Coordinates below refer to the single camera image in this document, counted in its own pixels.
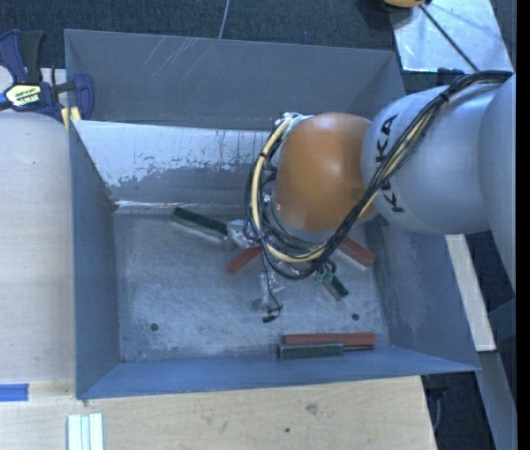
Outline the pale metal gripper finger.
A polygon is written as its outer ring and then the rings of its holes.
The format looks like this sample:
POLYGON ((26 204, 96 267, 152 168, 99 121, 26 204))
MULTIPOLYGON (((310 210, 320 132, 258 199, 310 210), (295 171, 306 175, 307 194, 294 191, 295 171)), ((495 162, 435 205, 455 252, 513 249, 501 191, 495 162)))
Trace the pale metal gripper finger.
POLYGON ((228 223, 228 236, 238 248, 250 248, 251 240, 245 235, 246 221, 235 219, 228 223))
POLYGON ((255 310, 270 310, 274 307, 274 294, 272 283, 267 272, 262 271, 259 274, 259 293, 252 301, 252 308, 255 310))

